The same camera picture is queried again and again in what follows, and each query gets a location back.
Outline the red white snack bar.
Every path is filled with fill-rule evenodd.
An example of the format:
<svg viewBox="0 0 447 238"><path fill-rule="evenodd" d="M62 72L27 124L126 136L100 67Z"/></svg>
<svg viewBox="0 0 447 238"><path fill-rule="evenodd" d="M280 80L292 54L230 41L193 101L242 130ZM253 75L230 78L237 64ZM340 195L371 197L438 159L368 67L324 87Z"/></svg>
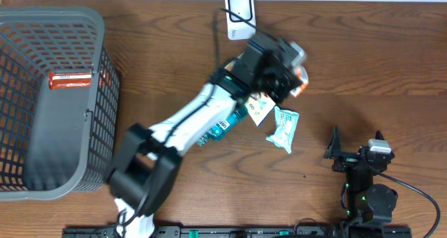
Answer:
<svg viewBox="0 0 447 238"><path fill-rule="evenodd" d="M69 89L90 87L91 73L50 73L50 89Z"/></svg>

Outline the yellow chip snack bag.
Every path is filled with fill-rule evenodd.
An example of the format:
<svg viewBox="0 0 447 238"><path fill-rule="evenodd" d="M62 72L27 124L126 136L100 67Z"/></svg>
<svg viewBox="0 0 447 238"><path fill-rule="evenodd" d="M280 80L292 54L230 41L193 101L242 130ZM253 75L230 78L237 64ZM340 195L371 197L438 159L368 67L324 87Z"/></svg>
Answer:
<svg viewBox="0 0 447 238"><path fill-rule="evenodd" d="M240 54L236 58L229 59L225 64L223 64L224 68L226 70L232 70L236 60L239 60L241 57L242 54ZM261 126L265 118L273 110L274 106L275 102L266 93L263 92L251 94L244 104L247 115L251 117L257 127ZM242 105L236 105L230 116L233 114L235 115L238 110L243 110ZM236 123L230 123L230 117L217 123L217 125L220 126L223 130L229 128L233 124Z"/></svg>

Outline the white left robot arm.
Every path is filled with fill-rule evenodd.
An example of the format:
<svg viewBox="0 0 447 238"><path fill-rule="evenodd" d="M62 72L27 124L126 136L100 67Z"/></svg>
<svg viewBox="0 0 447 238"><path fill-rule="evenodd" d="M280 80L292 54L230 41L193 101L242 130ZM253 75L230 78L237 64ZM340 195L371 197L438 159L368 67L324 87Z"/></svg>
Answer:
<svg viewBox="0 0 447 238"><path fill-rule="evenodd" d="M132 125L104 174L119 216L118 237L150 237L153 217L170 194L186 152L211 127L264 93L281 103L304 82L305 51L294 42L256 34L244 52L218 63L201 92L181 110L149 128Z"/></svg>

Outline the mint green snack packet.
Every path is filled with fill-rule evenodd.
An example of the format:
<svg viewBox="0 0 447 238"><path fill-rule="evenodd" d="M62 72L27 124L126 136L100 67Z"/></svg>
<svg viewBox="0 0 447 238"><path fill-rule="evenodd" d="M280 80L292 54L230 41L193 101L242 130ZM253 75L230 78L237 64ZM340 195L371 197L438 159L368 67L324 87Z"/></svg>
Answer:
<svg viewBox="0 0 447 238"><path fill-rule="evenodd" d="M272 135L266 137L266 140L290 154L299 118L300 114L298 112L275 106L274 119L276 130Z"/></svg>

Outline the blue mouthwash bottle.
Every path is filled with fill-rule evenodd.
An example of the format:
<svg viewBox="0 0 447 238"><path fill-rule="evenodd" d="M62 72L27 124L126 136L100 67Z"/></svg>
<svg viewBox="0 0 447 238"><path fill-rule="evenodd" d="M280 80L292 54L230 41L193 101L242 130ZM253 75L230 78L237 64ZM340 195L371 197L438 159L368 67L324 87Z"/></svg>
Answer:
<svg viewBox="0 0 447 238"><path fill-rule="evenodd" d="M244 120L247 115L248 110L246 107L241 107L240 109L235 110L226 120L219 121L213 125L213 127L196 141L196 144L198 146L203 146L209 140L215 142L220 141L234 126Z"/></svg>

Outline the orange tissue pack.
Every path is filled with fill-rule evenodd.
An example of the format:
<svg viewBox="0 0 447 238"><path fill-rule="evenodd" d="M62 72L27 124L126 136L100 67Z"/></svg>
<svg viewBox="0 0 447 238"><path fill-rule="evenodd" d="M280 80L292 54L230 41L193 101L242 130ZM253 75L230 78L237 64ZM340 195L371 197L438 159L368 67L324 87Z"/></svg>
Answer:
<svg viewBox="0 0 447 238"><path fill-rule="evenodd" d="M309 84L309 77L305 68L301 65L294 68L293 72L300 83L296 88L290 91L290 95L292 95L293 97L297 97L307 88L307 85Z"/></svg>

